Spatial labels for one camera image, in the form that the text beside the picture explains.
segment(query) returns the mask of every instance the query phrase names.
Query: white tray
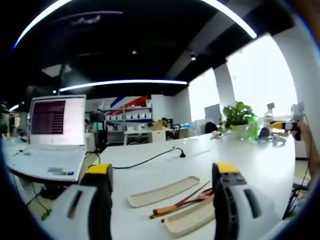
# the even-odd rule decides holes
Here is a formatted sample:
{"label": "white tray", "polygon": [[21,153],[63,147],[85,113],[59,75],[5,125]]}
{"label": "white tray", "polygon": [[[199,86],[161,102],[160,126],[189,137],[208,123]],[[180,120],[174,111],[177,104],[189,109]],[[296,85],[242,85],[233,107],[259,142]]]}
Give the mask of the white tray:
{"label": "white tray", "polygon": [[134,208],[154,204],[162,200],[171,198],[179,193],[188,190],[200,183],[200,179],[195,176],[186,177],[170,185],[160,187],[151,191],[146,191],[128,197],[129,204]]}
{"label": "white tray", "polygon": [[173,238],[188,235],[215,219],[214,196],[210,196],[195,206],[164,219]]}

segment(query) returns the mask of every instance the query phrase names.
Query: monitor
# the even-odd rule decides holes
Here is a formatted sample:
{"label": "monitor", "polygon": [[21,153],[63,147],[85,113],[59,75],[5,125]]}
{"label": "monitor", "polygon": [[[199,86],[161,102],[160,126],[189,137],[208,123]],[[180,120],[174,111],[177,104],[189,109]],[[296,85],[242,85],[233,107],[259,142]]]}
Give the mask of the monitor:
{"label": "monitor", "polygon": [[31,101],[29,143],[85,145],[86,95],[35,97]]}

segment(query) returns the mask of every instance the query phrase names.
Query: bright window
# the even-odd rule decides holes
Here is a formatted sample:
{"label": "bright window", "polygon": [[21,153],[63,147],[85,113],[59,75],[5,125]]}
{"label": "bright window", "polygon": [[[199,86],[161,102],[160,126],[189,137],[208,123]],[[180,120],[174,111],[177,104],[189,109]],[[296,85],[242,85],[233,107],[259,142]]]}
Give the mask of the bright window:
{"label": "bright window", "polygon": [[189,84],[191,121],[204,120],[205,108],[219,104],[219,95],[214,70],[210,68]]}
{"label": "bright window", "polygon": [[267,104],[274,103],[273,116],[291,114],[297,103],[294,81],[287,62],[268,34],[253,41],[228,57],[236,101],[250,105],[253,112],[263,117]]}

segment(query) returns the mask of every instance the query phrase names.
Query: blue stripe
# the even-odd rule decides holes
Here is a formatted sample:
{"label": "blue stripe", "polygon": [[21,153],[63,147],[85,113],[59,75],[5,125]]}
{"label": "blue stripe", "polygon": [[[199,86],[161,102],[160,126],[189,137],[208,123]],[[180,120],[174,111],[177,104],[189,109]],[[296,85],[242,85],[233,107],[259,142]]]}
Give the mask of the blue stripe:
{"label": "blue stripe", "polygon": [[110,107],[112,108],[114,105],[116,105],[118,102],[120,102],[122,99],[124,99],[125,96],[118,96],[110,105]]}

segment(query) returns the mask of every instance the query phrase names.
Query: office chair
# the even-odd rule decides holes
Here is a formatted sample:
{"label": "office chair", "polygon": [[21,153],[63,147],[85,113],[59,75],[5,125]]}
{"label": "office chair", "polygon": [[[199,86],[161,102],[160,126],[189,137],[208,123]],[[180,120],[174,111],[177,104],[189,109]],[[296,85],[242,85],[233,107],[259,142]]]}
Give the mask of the office chair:
{"label": "office chair", "polygon": [[204,127],[204,133],[210,134],[213,131],[218,131],[217,125],[215,125],[213,122],[207,122]]}

